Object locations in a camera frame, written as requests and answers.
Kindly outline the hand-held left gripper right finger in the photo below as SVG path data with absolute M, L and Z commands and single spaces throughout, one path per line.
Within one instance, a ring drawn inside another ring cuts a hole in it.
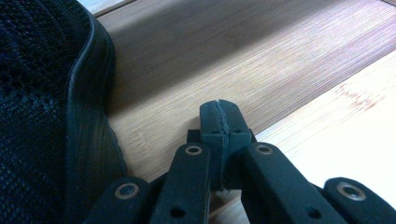
M 243 149 L 251 144 L 252 134 L 236 104 L 221 100 L 220 105 L 228 136 L 223 186 L 226 189 L 241 189 L 241 155 Z

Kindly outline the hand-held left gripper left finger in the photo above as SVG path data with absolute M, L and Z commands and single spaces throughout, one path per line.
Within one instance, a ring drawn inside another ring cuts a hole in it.
M 200 106 L 201 143 L 210 149 L 209 175 L 212 190 L 222 190 L 222 152 L 225 143 L 220 101 Z

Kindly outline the wooden three-tier shoe rack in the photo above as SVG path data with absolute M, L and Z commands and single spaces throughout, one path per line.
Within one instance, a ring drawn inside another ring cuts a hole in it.
M 383 0 L 136 0 L 100 17 L 109 120 L 131 175 L 165 173 L 201 104 L 237 104 L 311 182 L 396 206 L 396 6 Z

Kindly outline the black mesh shoe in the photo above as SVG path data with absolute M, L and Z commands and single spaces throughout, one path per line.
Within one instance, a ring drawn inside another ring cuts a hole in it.
M 0 224 L 81 223 L 126 175 L 115 50 L 78 0 L 0 0 Z

